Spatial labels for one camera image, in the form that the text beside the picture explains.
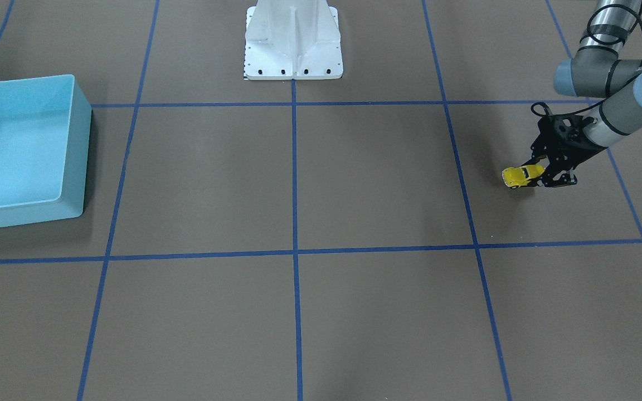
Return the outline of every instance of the white plastic base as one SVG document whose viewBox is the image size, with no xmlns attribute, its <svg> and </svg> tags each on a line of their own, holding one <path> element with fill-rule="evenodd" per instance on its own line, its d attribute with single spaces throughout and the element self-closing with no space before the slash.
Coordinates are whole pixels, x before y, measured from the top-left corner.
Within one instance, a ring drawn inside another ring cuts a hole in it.
<svg viewBox="0 0 642 401">
<path fill-rule="evenodd" d="M 247 10 L 245 38 L 245 79 L 343 75 L 338 10 L 326 0 L 259 0 Z"/>
</svg>

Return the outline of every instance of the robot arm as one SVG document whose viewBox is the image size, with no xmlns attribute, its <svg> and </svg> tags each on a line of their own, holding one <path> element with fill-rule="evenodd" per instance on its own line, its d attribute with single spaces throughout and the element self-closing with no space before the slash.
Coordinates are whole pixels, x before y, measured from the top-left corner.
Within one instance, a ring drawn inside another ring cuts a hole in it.
<svg viewBox="0 0 642 401">
<path fill-rule="evenodd" d="M 642 59 L 619 59 L 635 27 L 642 31 L 641 12 L 642 0 L 599 0 L 576 56 L 556 70 L 555 89 L 605 99 L 570 114 L 552 114 L 546 104 L 534 104 L 532 111 L 541 118 L 532 157 L 522 167 L 502 172 L 507 186 L 574 185 L 579 164 L 642 128 Z M 538 164 L 545 159 L 548 164 Z"/>
</svg>

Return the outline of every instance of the storage box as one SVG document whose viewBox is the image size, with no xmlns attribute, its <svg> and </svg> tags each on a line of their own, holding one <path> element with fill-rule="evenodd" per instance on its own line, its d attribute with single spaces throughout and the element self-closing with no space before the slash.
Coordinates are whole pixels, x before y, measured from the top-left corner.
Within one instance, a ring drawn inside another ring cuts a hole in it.
<svg viewBox="0 0 642 401">
<path fill-rule="evenodd" d="M 0 227 L 81 215 L 90 131 L 74 76 L 0 82 Z"/>
</svg>

